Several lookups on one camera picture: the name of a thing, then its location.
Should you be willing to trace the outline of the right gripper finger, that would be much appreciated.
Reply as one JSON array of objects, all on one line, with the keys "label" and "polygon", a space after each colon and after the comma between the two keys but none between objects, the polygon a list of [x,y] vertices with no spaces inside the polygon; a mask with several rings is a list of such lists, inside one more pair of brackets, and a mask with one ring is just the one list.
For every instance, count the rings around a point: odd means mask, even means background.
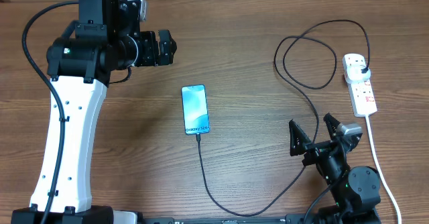
[{"label": "right gripper finger", "polygon": [[323,120],[326,124],[330,139],[334,140],[337,136],[336,130],[339,127],[339,125],[341,124],[340,121],[338,121],[336,118],[334,118],[330,113],[327,113],[323,117]]},{"label": "right gripper finger", "polygon": [[290,155],[298,156],[304,154],[307,151],[308,145],[311,144],[311,140],[294,120],[289,121],[289,130]]}]

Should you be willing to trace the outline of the blue Galaxy smartphone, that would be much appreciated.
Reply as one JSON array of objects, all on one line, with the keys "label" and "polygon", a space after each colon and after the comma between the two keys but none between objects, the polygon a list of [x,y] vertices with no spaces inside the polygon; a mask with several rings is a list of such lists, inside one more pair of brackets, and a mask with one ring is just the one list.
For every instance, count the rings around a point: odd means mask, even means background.
[{"label": "blue Galaxy smartphone", "polygon": [[186,135],[210,132],[206,88],[204,85],[182,87],[182,108]]}]

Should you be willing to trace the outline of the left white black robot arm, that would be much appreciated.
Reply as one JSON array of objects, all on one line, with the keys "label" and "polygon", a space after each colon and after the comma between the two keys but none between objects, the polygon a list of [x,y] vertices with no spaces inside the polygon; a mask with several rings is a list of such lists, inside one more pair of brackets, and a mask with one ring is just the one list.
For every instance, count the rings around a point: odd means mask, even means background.
[{"label": "left white black robot arm", "polygon": [[50,122],[38,183],[13,223],[143,223],[138,211],[94,205],[90,169],[97,119],[115,70],[173,62],[168,30],[140,29],[146,0],[76,0],[71,21],[46,52],[40,73],[51,93]]}]

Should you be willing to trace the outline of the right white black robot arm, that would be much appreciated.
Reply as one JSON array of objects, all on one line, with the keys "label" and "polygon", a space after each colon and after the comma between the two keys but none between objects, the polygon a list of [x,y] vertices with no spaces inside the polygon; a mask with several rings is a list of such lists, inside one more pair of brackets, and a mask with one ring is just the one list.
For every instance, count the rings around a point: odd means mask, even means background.
[{"label": "right white black robot arm", "polygon": [[288,214],[287,223],[380,223],[375,206],[381,202],[379,172],[369,166],[351,168],[347,154],[363,135],[357,123],[342,124],[324,116],[330,139],[313,144],[304,130],[289,122],[290,155],[303,155],[303,166],[316,166],[327,188],[304,214]]}]

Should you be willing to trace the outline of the white charger plug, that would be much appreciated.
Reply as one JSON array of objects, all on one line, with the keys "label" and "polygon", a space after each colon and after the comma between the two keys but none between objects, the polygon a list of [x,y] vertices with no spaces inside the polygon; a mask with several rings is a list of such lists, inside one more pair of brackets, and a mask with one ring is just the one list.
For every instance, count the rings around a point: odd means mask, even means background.
[{"label": "white charger plug", "polygon": [[345,80],[348,84],[357,84],[369,80],[371,71],[360,66],[347,66],[345,68]]}]

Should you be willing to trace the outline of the white power strip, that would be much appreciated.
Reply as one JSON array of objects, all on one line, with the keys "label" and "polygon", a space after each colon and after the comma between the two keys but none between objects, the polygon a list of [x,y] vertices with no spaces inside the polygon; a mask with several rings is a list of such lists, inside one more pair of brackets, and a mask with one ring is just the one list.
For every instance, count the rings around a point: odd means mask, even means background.
[{"label": "white power strip", "polygon": [[[360,66],[361,68],[366,68],[365,58],[360,54],[350,53],[343,56],[343,68],[345,75],[345,68],[347,66]],[[359,82],[357,84],[348,84],[348,90],[351,98],[351,105],[353,108],[353,113],[355,117],[365,117],[370,116],[373,113],[377,112],[377,106],[375,102],[375,97],[373,94],[373,89],[371,86],[371,81],[366,80],[364,82]]]}]

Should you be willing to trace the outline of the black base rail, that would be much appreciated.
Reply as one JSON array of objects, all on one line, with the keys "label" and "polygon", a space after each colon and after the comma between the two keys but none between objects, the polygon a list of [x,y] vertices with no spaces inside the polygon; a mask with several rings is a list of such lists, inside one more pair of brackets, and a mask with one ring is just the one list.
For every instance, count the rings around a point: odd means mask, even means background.
[{"label": "black base rail", "polygon": [[309,215],[304,221],[304,214],[289,214],[285,217],[231,217],[231,218],[201,218],[201,219],[173,219],[172,217],[144,218],[142,213],[131,211],[113,211],[114,224],[317,224],[317,223],[381,223],[379,217],[372,215],[365,218],[346,219],[337,221],[335,217],[320,219]]}]

